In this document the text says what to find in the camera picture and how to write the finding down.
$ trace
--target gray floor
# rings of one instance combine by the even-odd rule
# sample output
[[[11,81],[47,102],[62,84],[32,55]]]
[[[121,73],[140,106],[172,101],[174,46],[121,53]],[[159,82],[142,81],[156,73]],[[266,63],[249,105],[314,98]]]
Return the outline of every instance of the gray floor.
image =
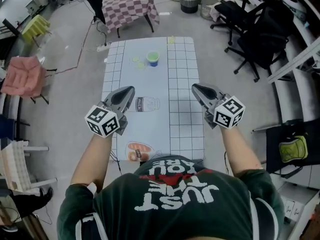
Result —
[[[277,102],[273,88],[267,83],[267,72],[259,69],[261,80],[254,83],[253,73],[246,65],[239,74],[233,70],[243,58],[224,49],[228,42],[225,29],[210,29],[210,21],[196,14],[185,14],[178,2],[155,0],[159,13],[170,12],[160,16],[160,25],[154,24],[154,33],[144,18],[123,27],[120,40],[148,37],[192,37],[195,43],[200,81],[215,84],[223,91],[236,95],[246,106],[239,128],[246,140],[256,151],[261,160],[265,159],[266,141],[263,133],[254,133],[254,128],[276,124],[279,121]],[[54,197],[47,205],[52,225],[42,223],[49,239],[57,239],[56,220],[59,207],[69,185],[72,173],[84,152],[92,134],[85,124],[84,116],[92,105],[101,98],[104,75],[104,59],[107,51],[94,52],[96,46],[104,43],[95,25],[90,26],[93,15],[83,3],[73,2],[58,8],[50,18],[52,36],[42,40],[38,55],[47,57],[46,68],[58,67],[58,71],[74,69],[48,77],[46,87],[50,104],[37,99],[36,104],[30,100],[23,101],[21,118],[31,124],[26,128],[26,139],[32,145],[47,145],[48,152],[34,153],[27,157],[31,173],[39,180],[57,177],[53,184]],[[115,33],[107,35],[108,41],[116,41]],[[205,160],[210,168],[225,172],[224,146],[219,128],[211,130],[207,125],[205,131]],[[121,162],[123,173],[133,172],[138,165]],[[107,185],[120,175],[116,163],[110,163]],[[37,213],[40,219],[49,222],[46,210]]]

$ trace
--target checkered tablecloth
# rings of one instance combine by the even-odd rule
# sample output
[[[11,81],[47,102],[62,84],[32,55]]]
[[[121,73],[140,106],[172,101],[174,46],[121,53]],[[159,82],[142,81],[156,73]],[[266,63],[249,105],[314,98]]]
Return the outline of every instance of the checkered tablecloth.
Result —
[[[108,33],[144,15],[160,22],[154,0],[104,0],[102,11]]]

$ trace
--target pink chair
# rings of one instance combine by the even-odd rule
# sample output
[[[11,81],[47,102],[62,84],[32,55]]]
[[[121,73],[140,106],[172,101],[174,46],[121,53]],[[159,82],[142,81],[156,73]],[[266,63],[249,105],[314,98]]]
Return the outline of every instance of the pink chair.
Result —
[[[33,98],[41,96],[49,104],[41,94],[45,77],[46,69],[42,67],[36,56],[13,57],[10,60],[1,92],[12,96],[31,98],[34,103],[36,101]]]

